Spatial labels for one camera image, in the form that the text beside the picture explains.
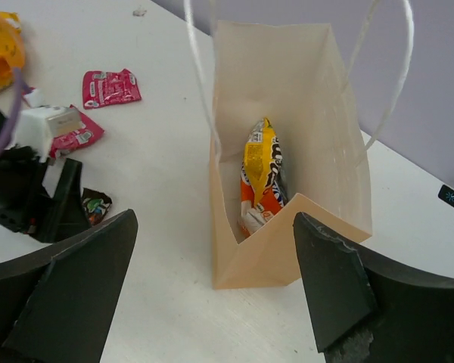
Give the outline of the brown m&m's packet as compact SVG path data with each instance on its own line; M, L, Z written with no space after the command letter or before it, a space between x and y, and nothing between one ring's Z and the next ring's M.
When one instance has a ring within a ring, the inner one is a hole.
M91 226L102 222L113 205L108 195L89 188L83 189L81 203Z

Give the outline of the orange snack bag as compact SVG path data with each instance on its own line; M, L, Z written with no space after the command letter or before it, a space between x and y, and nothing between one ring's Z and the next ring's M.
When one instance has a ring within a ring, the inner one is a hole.
M246 237L262 228L288 203L284 176L281 171L270 189L264 192L261 201L255 204L254 190L244 166L241 166L241 214L238 224Z

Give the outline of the orange yellow chips bag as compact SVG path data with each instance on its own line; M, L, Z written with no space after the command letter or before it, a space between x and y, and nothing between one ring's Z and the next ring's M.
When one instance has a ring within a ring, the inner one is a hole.
M0 91L14 81L12 69L25 66L22 26L17 13L0 11Z

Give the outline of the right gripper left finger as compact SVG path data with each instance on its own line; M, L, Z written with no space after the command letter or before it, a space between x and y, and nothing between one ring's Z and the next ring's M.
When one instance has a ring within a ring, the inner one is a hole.
M98 362L138 233L125 210L0 263L0 362Z

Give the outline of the pink candy packet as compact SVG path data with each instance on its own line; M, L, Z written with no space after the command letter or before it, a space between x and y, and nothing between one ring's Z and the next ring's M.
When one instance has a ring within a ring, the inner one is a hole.
M127 69L120 72L90 70L82 78L82 105L86 110L142 99L135 75Z
M77 110L81 117L81 128L65 135L54 138L49 152L51 158L57 159L97 142L104 134L104 130L90 117L79 111L74 105L71 109Z

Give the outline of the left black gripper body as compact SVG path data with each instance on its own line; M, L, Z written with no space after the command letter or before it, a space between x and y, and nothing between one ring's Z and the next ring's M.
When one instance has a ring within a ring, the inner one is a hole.
M43 186L45 162L31 147L13 147L0 155L0 226L31 237L57 237L52 228L54 201Z

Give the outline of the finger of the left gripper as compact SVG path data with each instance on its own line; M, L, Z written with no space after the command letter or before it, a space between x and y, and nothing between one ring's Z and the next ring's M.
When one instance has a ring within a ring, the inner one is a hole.
M44 244L54 244L91 228L81 200L82 163L66 159L54 196L38 203L39 214L29 236Z

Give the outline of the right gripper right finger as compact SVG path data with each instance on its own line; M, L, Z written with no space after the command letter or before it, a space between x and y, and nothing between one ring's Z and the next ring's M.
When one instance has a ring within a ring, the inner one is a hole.
M454 278L352 242L306 213L294 240L327 362L454 362Z

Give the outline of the yellow m&m's packet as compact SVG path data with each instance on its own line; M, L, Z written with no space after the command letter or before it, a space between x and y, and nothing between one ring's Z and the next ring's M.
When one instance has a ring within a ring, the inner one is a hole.
M244 147L243 167L253 188L254 203L258 203L274 184L281 187L281 196L287 198L281 145L267 117L262 118L249 134Z

